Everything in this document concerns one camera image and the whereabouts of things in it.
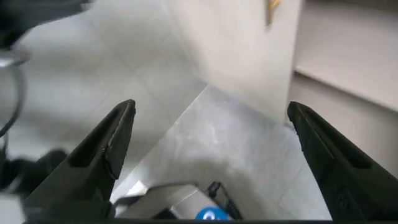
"floor tile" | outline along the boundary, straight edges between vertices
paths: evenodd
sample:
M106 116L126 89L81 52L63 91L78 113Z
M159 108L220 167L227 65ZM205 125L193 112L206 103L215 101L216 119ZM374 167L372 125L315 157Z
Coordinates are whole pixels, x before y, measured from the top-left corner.
M177 34L171 34L157 51L159 54L134 74L164 104L175 121L203 91L206 83L197 78L197 71L187 58Z
M114 191L112 199L126 194L138 181L149 187L194 181L204 189L218 180L247 219L293 219L276 200L301 166L297 159L300 144L294 135L207 87Z
M150 60L154 49L170 34L170 16L162 1L95 2L87 21L114 54L135 69Z
M322 193L307 163L283 196L280 206L298 219L331 220Z

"blue object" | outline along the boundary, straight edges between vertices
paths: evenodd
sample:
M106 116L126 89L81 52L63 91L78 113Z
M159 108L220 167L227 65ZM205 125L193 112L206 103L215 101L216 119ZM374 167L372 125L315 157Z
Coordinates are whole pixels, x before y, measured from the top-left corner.
M229 220L228 215L220 208L206 207L195 217L196 220Z

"black cable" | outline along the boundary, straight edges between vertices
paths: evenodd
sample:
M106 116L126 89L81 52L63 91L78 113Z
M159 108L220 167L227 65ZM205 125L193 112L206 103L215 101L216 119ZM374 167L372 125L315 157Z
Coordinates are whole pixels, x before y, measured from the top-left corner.
M10 130L12 125L14 125L14 123L17 121L17 119L21 115L22 108L25 103L26 83L24 74L17 65L10 65L9 69L12 73L11 75L14 78L17 88L17 104L10 120L0 129L0 138L3 137Z

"gray tile floor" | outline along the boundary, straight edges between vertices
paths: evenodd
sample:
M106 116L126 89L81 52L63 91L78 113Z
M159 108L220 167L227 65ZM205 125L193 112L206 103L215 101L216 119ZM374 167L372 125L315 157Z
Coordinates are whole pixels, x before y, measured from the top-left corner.
M206 86L195 78L163 1L98 0L83 14L37 27L21 46L32 57L23 67L26 106L10 132L12 157L37 159L59 146L71 151L132 98L137 114L123 178ZM0 78L5 91L11 80Z
M331 219L290 128L208 86L121 185L219 180L246 219Z

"white cabinet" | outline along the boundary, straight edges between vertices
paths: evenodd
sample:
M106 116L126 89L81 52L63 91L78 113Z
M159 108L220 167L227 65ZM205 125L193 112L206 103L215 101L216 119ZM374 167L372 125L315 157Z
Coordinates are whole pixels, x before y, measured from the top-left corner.
M398 111L397 3L359 3L306 2L298 28L295 69Z
M282 123L302 0L169 0L200 76Z
M280 123L293 70L398 111L394 1L281 0L270 27L268 0L167 2L202 79Z

